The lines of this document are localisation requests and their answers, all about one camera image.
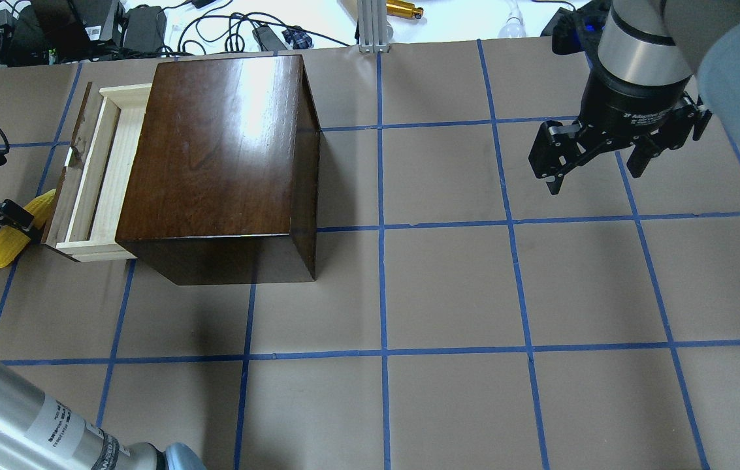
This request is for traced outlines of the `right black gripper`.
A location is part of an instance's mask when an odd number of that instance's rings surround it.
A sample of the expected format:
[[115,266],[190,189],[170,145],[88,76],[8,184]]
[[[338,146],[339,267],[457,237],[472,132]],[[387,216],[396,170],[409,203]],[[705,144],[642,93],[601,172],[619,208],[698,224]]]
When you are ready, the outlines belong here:
[[558,195],[564,176],[597,155],[634,145],[626,167],[641,178],[653,158],[700,140],[713,113],[687,92],[688,78],[664,86],[641,86],[592,69],[572,124],[546,120],[539,126],[529,164],[535,178]]

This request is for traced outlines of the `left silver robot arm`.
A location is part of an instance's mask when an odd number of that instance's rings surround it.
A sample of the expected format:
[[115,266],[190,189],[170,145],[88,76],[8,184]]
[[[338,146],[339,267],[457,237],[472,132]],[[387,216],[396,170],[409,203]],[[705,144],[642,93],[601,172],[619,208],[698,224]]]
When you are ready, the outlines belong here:
[[121,444],[0,362],[0,469],[202,469],[189,446]]

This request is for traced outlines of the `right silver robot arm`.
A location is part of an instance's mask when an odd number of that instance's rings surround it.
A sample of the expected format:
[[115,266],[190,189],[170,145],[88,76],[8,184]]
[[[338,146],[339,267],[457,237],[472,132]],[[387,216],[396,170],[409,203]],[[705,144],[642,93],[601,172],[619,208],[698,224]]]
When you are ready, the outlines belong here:
[[555,54],[590,62],[576,120],[540,125],[529,152],[550,194],[621,149],[640,178],[663,152],[700,140],[713,116],[740,145],[740,1],[590,1],[558,10],[545,35]]

